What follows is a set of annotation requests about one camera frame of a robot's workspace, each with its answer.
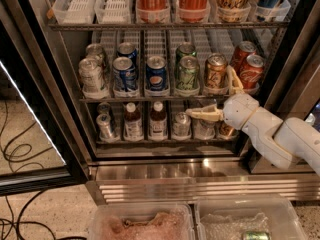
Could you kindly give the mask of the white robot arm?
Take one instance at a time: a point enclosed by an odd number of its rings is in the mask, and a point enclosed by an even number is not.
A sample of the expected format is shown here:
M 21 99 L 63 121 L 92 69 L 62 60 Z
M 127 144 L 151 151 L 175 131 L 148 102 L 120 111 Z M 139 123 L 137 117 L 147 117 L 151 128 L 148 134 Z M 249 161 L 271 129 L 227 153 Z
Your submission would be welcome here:
M 259 105 L 243 90 L 233 67 L 227 67 L 231 96 L 223 109 L 216 105 L 187 109 L 192 118 L 211 122 L 224 121 L 245 133 L 255 150 L 280 169 L 289 169 L 303 159 L 320 175 L 320 133 L 304 120 L 291 117 L 283 121 Z

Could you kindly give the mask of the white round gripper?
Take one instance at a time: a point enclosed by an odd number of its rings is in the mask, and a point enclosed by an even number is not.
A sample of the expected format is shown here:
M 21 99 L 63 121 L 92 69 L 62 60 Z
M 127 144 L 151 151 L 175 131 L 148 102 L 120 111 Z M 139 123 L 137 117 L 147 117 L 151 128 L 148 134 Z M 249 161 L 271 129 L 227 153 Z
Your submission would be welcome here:
M 222 121 L 236 130 L 240 130 L 249 117 L 259 107 L 259 102 L 249 94 L 243 93 L 243 84 L 230 65 L 226 68 L 229 94 L 233 95 L 224 102 L 223 111 L 216 105 L 202 108 L 189 108 L 185 113 L 198 120 L 210 122 Z

